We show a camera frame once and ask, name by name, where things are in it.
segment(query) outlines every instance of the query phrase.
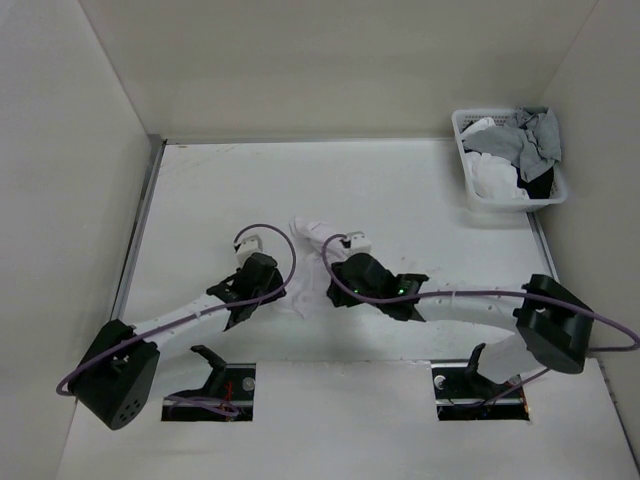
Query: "black mount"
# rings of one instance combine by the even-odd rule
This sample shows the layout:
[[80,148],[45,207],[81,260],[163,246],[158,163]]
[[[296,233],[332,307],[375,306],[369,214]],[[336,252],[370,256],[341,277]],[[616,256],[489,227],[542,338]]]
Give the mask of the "black mount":
[[[264,253],[253,253],[236,273],[225,278],[219,284],[208,288],[207,295],[216,296],[225,303],[239,302],[273,292],[276,288],[282,286],[282,283],[283,280],[278,270],[278,263]],[[260,305],[275,302],[285,295],[286,292],[282,290],[279,294],[265,300]],[[225,331],[247,320],[258,306],[257,303],[253,303],[244,307],[230,308],[231,315]]]
[[[527,292],[562,300],[592,311],[569,290],[547,275],[532,275],[522,286]],[[565,308],[526,299],[513,311],[516,328],[535,359],[557,372],[577,374],[584,370],[593,319]]]
[[[331,265],[331,270],[353,292],[372,298],[415,295],[420,291],[422,283],[429,280],[428,276],[415,273],[393,275],[368,253],[356,253],[344,262],[334,263]],[[344,292],[333,281],[329,285],[327,296],[334,307],[354,307],[362,303]],[[417,300],[407,300],[374,306],[395,320],[424,322],[425,320],[415,309],[416,303],[418,303]]]
[[[254,253],[235,274],[207,289],[207,294],[225,303],[265,295],[283,283],[277,265],[268,255]],[[262,303],[273,302],[284,295],[283,290]],[[248,319],[256,308],[258,304],[229,309],[231,315],[225,330]],[[79,365],[135,336],[132,327],[112,320],[100,329]],[[211,384],[203,388],[216,391],[215,382],[220,369],[224,373],[226,363],[206,347],[196,346],[192,350],[206,358],[213,369],[208,380]],[[111,430],[118,430],[131,422],[146,404],[159,358],[158,346],[141,340],[81,373],[69,382],[69,390]]]
[[224,382],[224,377],[227,373],[227,362],[225,362],[222,357],[213,350],[205,347],[204,345],[195,345],[191,347],[191,351],[207,360],[211,366],[211,374],[209,375],[209,378],[207,378],[207,381],[204,382],[202,388],[198,388],[196,390],[183,390],[181,392],[174,393],[173,395],[184,398],[214,397]]

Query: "white laundry basket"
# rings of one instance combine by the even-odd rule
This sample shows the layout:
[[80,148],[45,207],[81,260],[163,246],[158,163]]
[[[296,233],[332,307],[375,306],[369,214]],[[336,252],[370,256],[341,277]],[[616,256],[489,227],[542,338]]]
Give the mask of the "white laundry basket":
[[480,120],[484,117],[491,117],[496,125],[503,125],[504,122],[515,112],[512,108],[505,109],[473,109],[473,110],[456,110],[451,116],[453,123],[453,131],[455,133],[462,168],[464,169],[465,187],[467,190],[467,199],[469,207],[477,212],[534,212],[539,208],[547,205],[555,205],[562,203],[567,199],[567,185],[562,177],[560,167],[556,164],[553,167],[554,180],[551,185],[551,196],[544,200],[493,200],[490,198],[482,198],[476,193],[471,181],[471,172],[464,160],[464,147],[460,140],[460,133],[469,126],[469,124]]

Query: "gray clothing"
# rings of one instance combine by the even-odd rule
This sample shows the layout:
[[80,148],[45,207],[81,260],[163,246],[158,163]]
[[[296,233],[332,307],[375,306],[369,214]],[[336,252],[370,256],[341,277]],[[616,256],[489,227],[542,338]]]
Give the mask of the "gray clothing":
[[542,107],[519,108],[502,127],[489,127],[469,135],[467,150],[490,153],[509,160],[520,177],[531,182],[562,157],[560,129],[553,112]]

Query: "white towel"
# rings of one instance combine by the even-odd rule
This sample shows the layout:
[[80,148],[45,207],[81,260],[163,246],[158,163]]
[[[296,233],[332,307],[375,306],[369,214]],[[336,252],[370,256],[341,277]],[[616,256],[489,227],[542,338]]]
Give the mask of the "white towel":
[[518,171],[505,158],[489,153],[468,152],[465,161],[476,193],[493,200],[529,200],[526,190],[518,187]]
[[[314,251],[300,259],[296,273],[287,286],[287,295],[277,305],[294,311],[302,318],[312,312],[333,308],[327,297],[331,279],[322,261],[322,245],[332,235],[339,233],[326,222],[310,222],[294,217],[289,222],[294,239],[307,243]],[[348,258],[347,250],[336,240],[327,248],[329,262],[342,262]]]
[[478,120],[476,123],[472,123],[467,129],[460,134],[460,141],[467,138],[472,133],[479,132],[480,130],[486,130],[489,127],[495,126],[496,122],[491,117],[484,117]]

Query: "purple cable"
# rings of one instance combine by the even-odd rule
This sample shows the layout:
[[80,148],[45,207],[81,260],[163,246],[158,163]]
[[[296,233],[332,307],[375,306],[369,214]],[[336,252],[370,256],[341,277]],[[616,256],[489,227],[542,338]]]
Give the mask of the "purple cable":
[[85,363],[78,365],[78,367],[72,371],[71,373],[69,373],[66,377],[64,377],[60,383],[58,384],[58,386],[56,387],[56,393],[58,395],[62,395],[64,397],[73,397],[73,393],[71,393],[69,390],[65,390],[64,386],[67,385],[70,381],[74,380],[78,375],[80,375],[82,372],[85,372],[87,369],[93,367],[94,365],[97,365],[98,363],[100,363],[101,361],[103,361],[106,358],[112,357],[115,353],[119,352],[120,350],[127,348],[135,343],[138,343],[142,340],[144,340],[145,338],[149,338],[153,335],[157,335],[158,333],[162,333],[165,332],[167,330],[171,330],[172,328],[178,327],[180,325],[184,325],[185,323],[191,322],[192,320],[197,319],[199,316],[201,315],[207,315],[209,313],[215,312],[217,310],[222,310],[224,308],[235,308],[235,307],[245,307],[247,305],[253,305],[256,303],[261,303],[265,300],[268,300],[271,297],[274,297],[276,295],[278,295],[282,290],[285,289],[285,287],[289,284],[289,282],[291,281],[291,279],[293,278],[293,274],[296,270],[296,250],[295,247],[293,246],[293,243],[291,242],[291,239],[289,239],[289,237],[287,236],[286,233],[284,233],[282,230],[280,230],[278,227],[274,227],[273,225],[269,225],[267,223],[254,223],[253,225],[249,225],[248,227],[244,227],[242,230],[240,230],[238,232],[238,234],[236,235],[236,237],[233,239],[234,243],[238,241],[238,239],[240,238],[240,236],[245,233],[247,230],[252,230],[254,228],[266,228],[268,230],[273,230],[274,232],[276,232],[278,235],[280,235],[282,238],[285,239],[285,241],[287,242],[287,245],[289,246],[289,249],[291,250],[291,270],[289,271],[289,275],[287,276],[287,278],[285,279],[285,281],[283,282],[282,285],[280,285],[278,288],[276,288],[274,291],[267,293],[265,295],[262,295],[261,297],[258,298],[252,298],[250,300],[242,300],[240,302],[231,302],[231,303],[225,303],[223,305],[216,305],[214,307],[210,307],[210,308],[205,308],[203,311],[200,312],[199,315],[191,314],[191,315],[187,315],[186,317],[182,317],[179,318],[178,320],[174,320],[171,323],[167,323],[166,325],[162,325],[161,327],[158,328],[154,328],[153,330],[149,330],[148,332],[144,332],[140,335],[136,335],[135,337],[132,337],[128,340],[124,340],[122,342],[120,342],[118,345],[115,345],[107,350],[105,350],[104,352],[96,355],[95,357],[92,357],[91,359],[87,360]]
[[[495,297],[495,296],[501,296],[501,297],[515,297],[515,298],[525,298],[525,299],[529,299],[529,300],[535,300],[538,302],[542,302],[542,303],[546,303],[548,305],[554,305],[556,307],[561,307],[567,310],[570,310],[572,312],[575,312],[579,315],[584,315],[586,317],[592,318],[594,320],[597,320],[601,323],[604,323],[605,325],[608,325],[609,327],[612,327],[616,330],[618,330],[619,332],[624,333],[625,335],[627,335],[628,337],[631,338],[631,340],[633,340],[633,344],[626,346],[626,347],[599,347],[599,348],[591,348],[589,349],[590,352],[631,352],[634,350],[637,350],[638,348],[640,348],[640,336],[635,333],[633,330],[631,330],[630,328],[614,321],[611,320],[603,315],[600,315],[599,313],[596,312],[592,312],[591,310],[587,310],[585,308],[581,308],[578,307],[577,305],[573,305],[571,303],[568,302],[563,302],[562,300],[556,300],[555,298],[549,298],[549,297],[545,297],[544,295],[536,295],[535,293],[528,293],[528,292],[515,292],[515,291],[509,291],[509,290],[438,290],[435,292],[424,292],[424,293],[418,293],[416,295],[406,295],[403,297],[395,297],[395,298],[371,298],[371,297],[365,297],[364,295],[360,295],[355,293],[354,291],[352,291],[349,287],[347,287],[344,283],[342,283],[340,281],[340,279],[338,277],[336,277],[335,273],[333,273],[333,270],[331,270],[331,265],[329,264],[329,259],[327,258],[327,247],[329,246],[329,244],[334,241],[337,240],[339,238],[347,238],[346,235],[338,233],[336,235],[332,235],[331,237],[329,237],[324,244],[322,245],[322,261],[324,262],[324,266],[327,269],[327,272],[329,273],[329,276],[331,277],[331,280],[345,293],[351,295],[353,298],[355,298],[356,300],[359,300],[363,303],[368,303],[370,305],[384,305],[384,304],[390,304],[390,303],[398,303],[398,302],[404,302],[407,300],[420,300],[421,298],[430,298],[430,297],[451,297],[451,296],[459,296],[459,297]],[[476,406],[480,406],[480,405],[485,405],[489,402],[495,402],[496,400],[501,399],[502,397],[504,397],[505,395],[508,395],[511,392],[514,392],[518,389],[520,389],[524,384],[529,383],[532,380],[535,380],[536,378],[541,377],[542,375],[544,375],[545,373],[547,373],[549,371],[548,368],[530,376],[529,378],[526,378],[525,380],[522,380],[520,383],[518,383],[517,385],[514,385],[513,387],[505,390],[504,392],[502,392],[500,395],[496,395],[493,398],[490,398],[489,400],[484,400],[482,402],[480,402],[479,404],[473,404],[473,405],[468,405],[468,407],[476,407]]]
[[[236,407],[233,403],[228,400],[222,400],[219,398],[211,398],[211,397],[179,397],[177,395],[169,395],[168,397],[164,397],[165,400],[171,400],[174,402],[173,405],[169,407],[169,412],[171,412],[175,407],[180,405],[181,403],[187,403],[189,405],[193,405],[194,407],[202,408],[203,410],[208,410],[212,413],[217,413],[218,415],[222,415],[223,417],[235,418],[240,415],[240,409]],[[231,410],[222,410],[221,408],[214,407],[213,405],[209,405],[204,402],[214,402],[220,405],[226,405]]]

